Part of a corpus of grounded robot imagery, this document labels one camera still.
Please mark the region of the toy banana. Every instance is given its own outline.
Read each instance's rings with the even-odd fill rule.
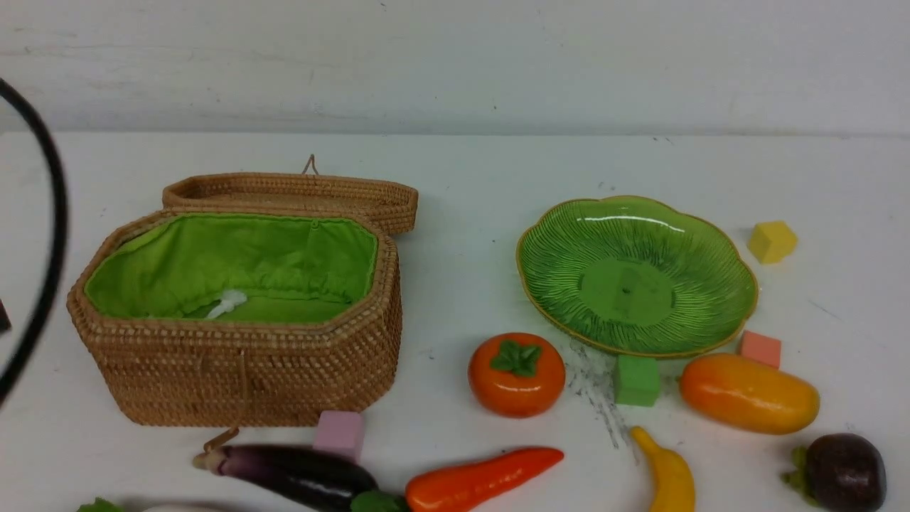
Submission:
[[[692,471],[679,454],[660,447],[640,426],[629,431],[648,458],[654,480],[650,512],[694,512],[695,482]]]

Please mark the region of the white table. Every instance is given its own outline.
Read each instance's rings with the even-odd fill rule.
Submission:
[[[853,431],[885,454],[885,510],[910,510],[910,142],[838,138],[471,138],[244,134],[59,134],[72,193],[62,292],[116,227],[160,206],[190,174],[298,172],[309,152],[323,174],[392,179],[420,190],[418,228],[399,238],[405,333],[399,376],[366,412],[363,464],[390,490],[434,466],[516,445],[552,445],[566,459],[478,511],[646,509],[648,468],[630,446],[643,425],[692,467],[699,510],[809,510],[778,474],[799,443]],[[48,191],[27,134],[0,136],[0,297],[21,328],[43,271]],[[822,412],[805,431],[753,435],[685,408],[673,385],[683,362],[661,363],[654,408],[613,406],[611,357],[582,348],[525,299],[515,242],[550,206],[637,194],[713,221],[742,251],[757,221],[784,219],[800,246],[762,267],[748,327],[784,340],[783,369],[816,384]],[[231,510],[301,507],[198,471],[189,459],[217,429],[133,425],[79,342],[63,295],[40,349],[0,411],[0,497],[10,512],[71,512],[95,496],[128,510],[168,500]],[[483,412],[466,382],[475,346],[495,333],[541,334],[569,367],[546,415]],[[5,350],[15,340],[2,340]],[[238,442],[306,443],[313,429],[247,429]]]

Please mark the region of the green plate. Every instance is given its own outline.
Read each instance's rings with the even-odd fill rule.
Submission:
[[[613,353],[711,351],[758,303],[754,274],[721,230],[646,198],[557,205],[521,236],[516,260],[548,320]]]

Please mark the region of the pink cube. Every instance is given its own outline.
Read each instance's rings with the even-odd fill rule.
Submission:
[[[740,344],[740,355],[779,369],[781,367],[781,341],[746,331],[743,333],[743,342]]]
[[[359,462],[363,436],[363,416],[359,413],[323,411],[319,415],[313,448]]]

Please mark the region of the orange mango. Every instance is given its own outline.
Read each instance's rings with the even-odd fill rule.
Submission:
[[[803,379],[732,353],[689,362],[680,394],[705,416],[761,434],[800,431],[815,421],[821,405],[818,391]]]

